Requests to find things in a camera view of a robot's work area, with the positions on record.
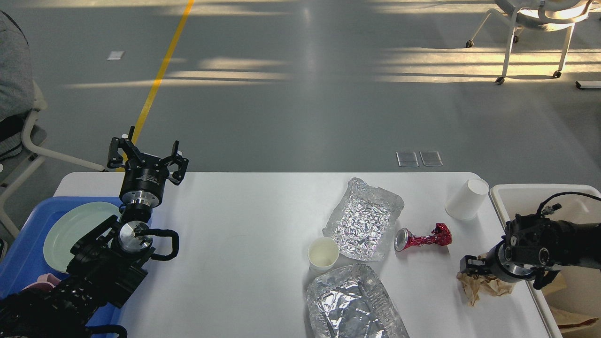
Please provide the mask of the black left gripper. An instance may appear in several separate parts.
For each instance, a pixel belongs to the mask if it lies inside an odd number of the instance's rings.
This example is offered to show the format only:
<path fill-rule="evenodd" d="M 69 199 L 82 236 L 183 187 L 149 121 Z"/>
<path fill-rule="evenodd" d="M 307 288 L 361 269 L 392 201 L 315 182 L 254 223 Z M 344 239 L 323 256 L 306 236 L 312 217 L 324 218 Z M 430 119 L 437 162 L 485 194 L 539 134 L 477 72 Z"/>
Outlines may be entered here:
<path fill-rule="evenodd" d="M 178 140 L 174 141 L 169 156 L 163 159 L 147 157 L 141 160 L 141 152 L 132 141 L 134 131 L 135 126 L 131 126 L 125 136 L 111 139 L 107 168 L 125 169 L 120 191 L 120 200 L 123 203 L 145 203 L 154 208 L 162 203 L 166 180 L 176 186 L 181 184 L 189 160 L 180 152 Z"/>

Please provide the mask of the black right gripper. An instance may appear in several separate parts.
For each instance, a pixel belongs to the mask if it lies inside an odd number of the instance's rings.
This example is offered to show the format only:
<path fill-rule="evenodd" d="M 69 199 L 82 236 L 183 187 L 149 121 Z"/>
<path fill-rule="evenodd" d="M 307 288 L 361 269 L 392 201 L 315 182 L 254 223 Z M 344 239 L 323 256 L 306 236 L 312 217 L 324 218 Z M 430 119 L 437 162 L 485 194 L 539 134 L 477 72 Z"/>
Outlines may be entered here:
<path fill-rule="evenodd" d="M 492 275 L 503 282 L 517 283 L 534 280 L 534 271 L 521 267 L 505 258 L 505 243 L 499 242 L 485 258 L 466 255 L 460 259 L 460 273 L 466 275 Z"/>

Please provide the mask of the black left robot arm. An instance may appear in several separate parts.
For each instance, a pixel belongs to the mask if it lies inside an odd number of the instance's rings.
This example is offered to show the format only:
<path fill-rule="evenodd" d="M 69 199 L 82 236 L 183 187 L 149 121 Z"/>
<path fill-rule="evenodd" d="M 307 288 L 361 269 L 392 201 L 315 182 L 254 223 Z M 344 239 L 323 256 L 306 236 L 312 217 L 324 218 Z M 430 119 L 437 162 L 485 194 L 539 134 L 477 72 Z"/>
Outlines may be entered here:
<path fill-rule="evenodd" d="M 107 167 L 123 168 L 120 214 L 108 216 L 71 246 L 68 277 L 49 291 L 26 287 L 1 301 L 3 338 L 90 338 L 127 330 L 116 324 L 88 326 L 93 314 L 107 304 L 122 308 L 139 287 L 148 260 L 177 257 L 179 235 L 174 230 L 152 229 L 152 210 L 163 201 L 165 183 L 179 185 L 188 159 L 175 141 L 165 158 L 140 152 L 127 135 L 111 140 Z"/>

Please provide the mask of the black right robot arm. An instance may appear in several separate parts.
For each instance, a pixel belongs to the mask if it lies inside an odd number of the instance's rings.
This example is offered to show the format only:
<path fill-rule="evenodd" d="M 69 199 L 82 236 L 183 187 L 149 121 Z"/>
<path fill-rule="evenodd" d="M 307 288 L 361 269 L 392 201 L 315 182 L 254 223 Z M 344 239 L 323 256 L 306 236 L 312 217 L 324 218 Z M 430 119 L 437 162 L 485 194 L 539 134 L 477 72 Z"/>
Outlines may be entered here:
<path fill-rule="evenodd" d="M 601 225 L 551 220 L 560 203 L 550 198 L 530 215 L 515 214 L 505 224 L 502 240 L 485 258 L 466 255 L 460 272 L 469 276 L 493 276 L 503 282 L 533 281 L 540 290 L 553 282 L 560 267 L 601 267 Z"/>

